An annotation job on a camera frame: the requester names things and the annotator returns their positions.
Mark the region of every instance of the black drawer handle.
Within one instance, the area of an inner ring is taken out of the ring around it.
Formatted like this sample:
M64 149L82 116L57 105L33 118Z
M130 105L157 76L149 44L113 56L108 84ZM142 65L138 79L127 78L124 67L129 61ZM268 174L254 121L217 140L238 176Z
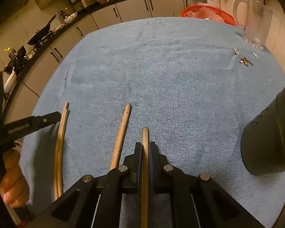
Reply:
M56 58L57 62L59 62L59 59L57 58L57 56L55 56L53 52L51 52L51 54Z
M82 34L81 30L79 29L79 27L76 27L76 28L80 31L80 34L83 36L83 34Z
M118 17L118 15L117 15L117 13L116 13L116 11L115 11L115 8L113 8L113 10L114 10L114 13L115 13L116 17Z
M145 5L146 5L146 9L147 9L147 11L149 11L146 0L145 0Z
M151 4L151 9L152 9L152 11L154 11L154 10L153 10L153 6L152 6L152 1L151 1L151 0L149 0L149 1L150 1L150 4Z
M62 55L60 54L60 52L57 50L57 48L54 48L55 51L58 52L58 54L60 55L60 58L62 58Z

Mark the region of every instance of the wooden rod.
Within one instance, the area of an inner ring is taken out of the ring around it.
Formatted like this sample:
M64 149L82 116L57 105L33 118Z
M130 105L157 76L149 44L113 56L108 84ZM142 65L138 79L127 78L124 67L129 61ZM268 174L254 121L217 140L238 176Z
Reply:
M55 155L54 155L54 171L53 171L53 183L54 183L54 195L55 200L57 200L63 194L62 188L62 151L64 143L64 135L67 125L67 118L69 115L69 103L65 102L55 146Z
M140 228L148 227L148 198L149 198L149 129L142 129L142 200Z
M125 109L122 114L122 121L120 122L120 125L119 125L119 130L118 130L116 141L115 141L110 170L118 166L120 154L122 151L122 145L125 139L125 132L128 126L130 113L131 113L131 104L127 103L125 105Z

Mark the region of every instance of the red plastic colander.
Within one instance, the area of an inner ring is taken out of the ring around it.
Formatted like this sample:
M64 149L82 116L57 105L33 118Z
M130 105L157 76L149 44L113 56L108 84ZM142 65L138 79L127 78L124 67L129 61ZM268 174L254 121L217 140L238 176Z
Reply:
M214 11L217 15L219 15L220 17L222 17L222 19L225 21L226 24L229 25L233 25L236 26L234 19L232 17L232 15L228 14L227 12L217 8L217 7L211 7L211 6L205 6L205 5L195 5L195 6L190 6L190 7L186 7L182 12L181 12L181 16L182 17L188 17L186 15L186 13L188 11L192 11L193 13L198 12L202 7L206 7L212 11Z

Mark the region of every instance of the perforated black container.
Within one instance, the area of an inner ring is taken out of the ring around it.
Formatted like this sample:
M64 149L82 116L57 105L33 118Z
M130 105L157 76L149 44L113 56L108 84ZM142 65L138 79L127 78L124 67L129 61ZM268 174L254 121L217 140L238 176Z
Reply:
M285 88L246 125L241 154L254 175L285 171Z

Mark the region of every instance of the finger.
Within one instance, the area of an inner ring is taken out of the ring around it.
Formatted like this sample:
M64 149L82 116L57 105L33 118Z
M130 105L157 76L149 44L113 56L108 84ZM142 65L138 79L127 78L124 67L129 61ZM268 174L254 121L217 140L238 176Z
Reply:
M6 191L8 191L21 176L22 172L19 166L8 170L0 183L1 192L4 194Z
M20 153L16 150L12 150L10 154L8 154L5 158L5 169L10 170L15 167L20 160Z
M5 204L13 203L21 192L27 188L27 182L22 176L13 187L11 187L3 196L3 201Z
M12 208L22 207L29 200L29 188L25 188L16 200L10 205Z

